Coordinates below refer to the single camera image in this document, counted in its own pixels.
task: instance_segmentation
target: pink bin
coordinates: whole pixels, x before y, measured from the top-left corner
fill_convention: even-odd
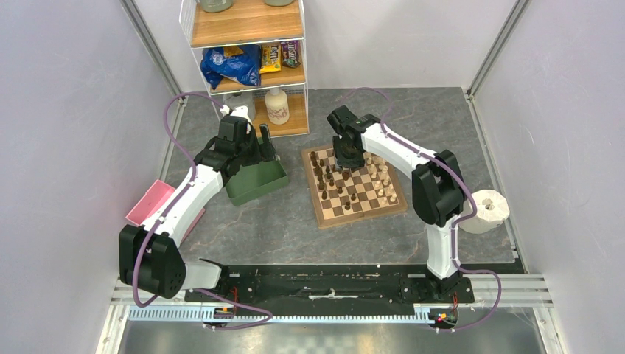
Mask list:
[[[174,193],[175,188],[168,185],[167,183],[156,180],[154,184],[147,190],[147,192],[143,195],[143,198],[135,205],[135,207],[126,215],[126,220],[130,221],[134,225],[141,225],[145,219],[149,218],[154,214],[158,209],[160,209],[163,204],[170,198],[170,196]],[[206,210],[202,209],[198,216],[195,217],[191,226],[184,233],[184,237],[182,241],[186,239],[186,236],[189,235],[191,230],[196,223],[200,220],[202,215]]]

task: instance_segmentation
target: shelf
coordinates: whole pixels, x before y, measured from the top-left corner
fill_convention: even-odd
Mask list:
[[[303,94],[290,94],[289,99],[289,120],[283,125],[275,125],[269,122],[267,116],[267,107],[265,106],[265,98],[257,98],[254,100],[256,107],[256,119],[254,119],[254,129],[256,134],[260,136],[259,126],[262,123],[269,125],[269,133],[271,136],[281,135],[298,135],[308,133],[308,117],[306,116],[306,98]]]
[[[299,1],[273,7],[263,0],[235,0],[232,7],[221,13],[207,13],[198,4],[191,47],[303,37]]]
[[[217,85],[217,88],[213,90],[212,94],[219,94],[225,92],[239,91],[239,90],[251,90],[262,89],[272,86],[280,85],[293,85],[297,83],[305,83],[306,76],[304,75],[304,65],[300,65],[296,68],[289,68],[283,66],[279,72],[267,72],[260,75],[260,86],[247,86],[240,83],[236,83],[230,79],[223,78],[221,83]]]

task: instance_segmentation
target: white jar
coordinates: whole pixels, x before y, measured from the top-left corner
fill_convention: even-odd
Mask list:
[[[280,88],[270,88],[265,95],[265,105],[269,121],[275,125],[285,124],[289,120],[289,102],[287,93]]]

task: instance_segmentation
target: toilet paper roll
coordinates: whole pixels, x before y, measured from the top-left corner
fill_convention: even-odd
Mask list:
[[[460,223],[460,228],[472,234],[483,234],[501,225],[510,216],[508,201],[496,190],[479,190],[472,194],[478,214]],[[462,216],[471,213],[471,204],[464,202]]]

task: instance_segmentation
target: chessboard square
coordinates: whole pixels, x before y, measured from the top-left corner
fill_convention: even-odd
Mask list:
[[[361,201],[360,202],[360,208],[364,212],[367,212],[367,211],[371,210],[371,204],[369,204],[369,201]]]
[[[324,209],[321,211],[324,214],[324,219],[329,220],[335,217],[334,210],[332,209]]]
[[[342,206],[337,206],[335,208],[332,208],[332,211],[334,212],[334,216],[341,216],[341,215],[345,214],[343,212],[343,207]]]

